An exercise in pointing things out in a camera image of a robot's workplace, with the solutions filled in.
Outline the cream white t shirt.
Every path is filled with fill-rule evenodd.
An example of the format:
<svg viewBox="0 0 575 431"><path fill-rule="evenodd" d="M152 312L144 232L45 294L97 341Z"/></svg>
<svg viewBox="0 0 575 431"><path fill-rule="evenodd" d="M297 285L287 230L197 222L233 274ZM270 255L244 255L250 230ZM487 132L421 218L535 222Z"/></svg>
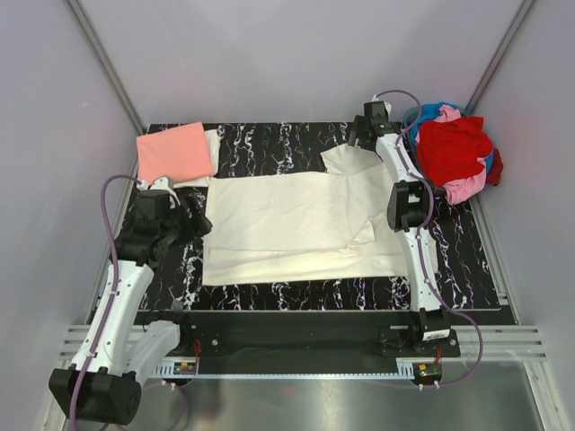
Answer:
<svg viewBox="0 0 575 431"><path fill-rule="evenodd" d="M321 157L324 172L210 182L204 285L407 276L386 217L401 163L349 145Z"/></svg>

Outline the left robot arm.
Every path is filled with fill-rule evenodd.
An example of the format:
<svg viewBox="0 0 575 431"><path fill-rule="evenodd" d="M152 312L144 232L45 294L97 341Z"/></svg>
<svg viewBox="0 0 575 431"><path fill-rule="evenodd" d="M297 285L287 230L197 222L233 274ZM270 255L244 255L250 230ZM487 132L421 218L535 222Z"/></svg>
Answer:
<svg viewBox="0 0 575 431"><path fill-rule="evenodd" d="M141 299L169 249L211 228L191 194L137 193L124 231L112 240L106 287L82 346L67 368L56 368L49 377L49 389L71 423L128 425L145 382L164 357L198 348L184 312L161 312L133 347L128 339Z"/></svg>

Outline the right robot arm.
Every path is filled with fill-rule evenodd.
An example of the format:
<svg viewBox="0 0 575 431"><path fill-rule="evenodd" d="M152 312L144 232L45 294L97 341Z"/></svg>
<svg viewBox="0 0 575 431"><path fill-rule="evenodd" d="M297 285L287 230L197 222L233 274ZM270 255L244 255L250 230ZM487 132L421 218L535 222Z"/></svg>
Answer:
<svg viewBox="0 0 575 431"><path fill-rule="evenodd" d="M413 353L427 356L450 334L446 307L439 292L429 250L429 220L433 193L417 170L400 137L400 129L389 121L382 101L369 101L354 118L349 144L375 152L392 179L387 223L400 240L411 289L412 326L408 345Z"/></svg>

